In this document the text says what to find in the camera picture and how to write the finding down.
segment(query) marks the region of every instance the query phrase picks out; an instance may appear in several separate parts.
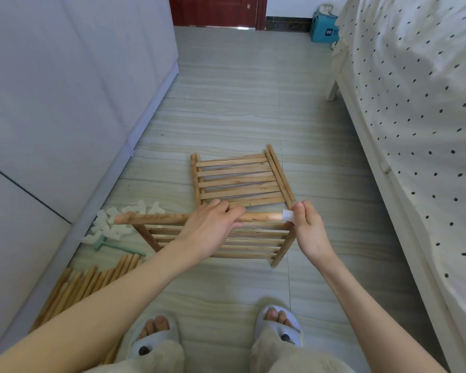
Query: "person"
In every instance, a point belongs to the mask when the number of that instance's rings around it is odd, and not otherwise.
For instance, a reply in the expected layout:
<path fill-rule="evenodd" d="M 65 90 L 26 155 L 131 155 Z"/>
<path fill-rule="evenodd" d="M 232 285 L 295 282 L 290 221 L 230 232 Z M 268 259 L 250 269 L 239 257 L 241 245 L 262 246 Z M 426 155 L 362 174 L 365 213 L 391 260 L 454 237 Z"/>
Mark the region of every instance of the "person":
<path fill-rule="evenodd" d="M 75 373 L 98 364 L 144 308 L 187 269 L 210 257 L 237 222 L 243 207 L 213 200 L 193 212 L 181 233 L 165 248 L 119 280 L 59 314 L 0 356 L 0 373 Z M 343 307 L 373 372 L 445 372 L 354 279 L 333 251 L 323 221 L 310 201 L 294 206 L 300 249 L 319 270 Z M 334 357 L 301 348 L 297 320 L 288 310 L 270 307 L 261 314 L 261 330 L 251 350 L 252 372 L 351 372 Z M 138 330 L 137 341 L 165 335 L 170 320 L 157 315 Z M 292 330 L 292 337 L 275 332 Z M 173 340 L 164 340 L 118 364 L 101 365 L 93 373 L 180 373 L 184 353 Z"/>

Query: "blue box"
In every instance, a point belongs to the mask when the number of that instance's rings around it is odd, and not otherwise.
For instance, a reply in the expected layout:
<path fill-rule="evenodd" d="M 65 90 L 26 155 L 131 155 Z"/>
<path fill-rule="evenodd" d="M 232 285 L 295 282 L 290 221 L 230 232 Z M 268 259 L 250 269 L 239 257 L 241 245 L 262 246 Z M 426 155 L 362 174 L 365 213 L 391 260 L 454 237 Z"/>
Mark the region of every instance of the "blue box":
<path fill-rule="evenodd" d="M 331 17 L 314 12 L 309 34 L 311 40 L 317 43 L 333 43 L 338 40 L 338 27 L 335 25 L 337 17 Z"/>

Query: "hand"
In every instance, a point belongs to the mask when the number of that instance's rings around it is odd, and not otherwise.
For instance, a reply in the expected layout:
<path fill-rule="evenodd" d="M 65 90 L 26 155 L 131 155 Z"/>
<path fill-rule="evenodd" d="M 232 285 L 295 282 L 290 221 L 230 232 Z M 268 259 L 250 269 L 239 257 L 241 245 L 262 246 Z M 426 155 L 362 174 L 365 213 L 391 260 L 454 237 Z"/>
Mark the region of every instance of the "hand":
<path fill-rule="evenodd" d="M 320 271 L 338 260 L 326 236 L 323 220 L 311 202 L 298 201 L 293 210 L 298 246 L 307 259 Z"/>
<path fill-rule="evenodd" d="M 216 252 L 232 230 L 243 226 L 235 220 L 245 211 L 239 206 L 230 209 L 226 200 L 202 204 L 190 215 L 175 242 L 181 243 L 193 263 L 198 264 Z"/>

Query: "white slipper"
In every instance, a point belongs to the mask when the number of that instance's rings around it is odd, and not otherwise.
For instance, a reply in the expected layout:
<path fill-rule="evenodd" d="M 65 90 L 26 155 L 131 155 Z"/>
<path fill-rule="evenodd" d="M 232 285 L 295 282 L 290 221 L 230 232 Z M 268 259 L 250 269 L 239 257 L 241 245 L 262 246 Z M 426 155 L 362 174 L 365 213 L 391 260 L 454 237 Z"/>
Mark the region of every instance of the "white slipper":
<path fill-rule="evenodd" d="M 265 320 L 266 318 L 266 313 L 269 308 L 275 308 L 278 312 L 283 310 L 286 315 L 287 319 L 292 322 L 292 327 L 285 326 L 282 323 L 279 322 L 274 322 L 274 321 L 267 321 Z M 257 316 L 257 322 L 255 323 L 255 340 L 259 339 L 261 336 L 262 331 L 266 328 L 272 328 L 274 332 L 278 334 L 281 340 L 284 340 L 286 342 L 292 342 L 298 347 L 303 347 L 304 346 L 304 335 L 302 333 L 302 328 L 300 327 L 300 324 L 295 317 L 289 310 L 285 309 L 284 307 L 277 306 L 277 305 L 268 305 L 261 309 L 259 312 L 259 315 Z"/>
<path fill-rule="evenodd" d="M 158 331 L 156 333 L 153 333 L 152 335 L 145 336 L 144 338 L 137 340 L 138 336 L 143 330 L 143 327 L 145 327 L 145 323 L 149 319 L 155 319 L 157 315 L 162 315 L 168 319 L 169 330 Z M 176 319 L 172 315 L 166 312 L 160 312 L 159 314 L 150 316 L 149 318 L 137 325 L 135 332 L 133 333 L 130 339 L 130 348 L 128 349 L 127 358 L 135 358 L 138 356 L 146 355 L 165 340 L 174 340 L 176 343 L 179 343 L 178 324 L 176 323 Z"/>

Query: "beige pants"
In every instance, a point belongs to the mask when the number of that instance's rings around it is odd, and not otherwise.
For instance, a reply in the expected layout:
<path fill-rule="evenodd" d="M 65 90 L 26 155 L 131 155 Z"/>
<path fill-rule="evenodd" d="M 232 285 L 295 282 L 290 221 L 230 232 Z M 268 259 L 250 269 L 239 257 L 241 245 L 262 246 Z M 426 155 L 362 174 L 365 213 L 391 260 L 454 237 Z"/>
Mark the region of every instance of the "beige pants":
<path fill-rule="evenodd" d="M 87 373 L 183 373 L 185 353 L 167 340 L 147 355 L 118 364 L 103 365 Z M 354 373 L 344 362 L 324 353 L 284 342 L 265 329 L 250 351 L 250 373 Z"/>

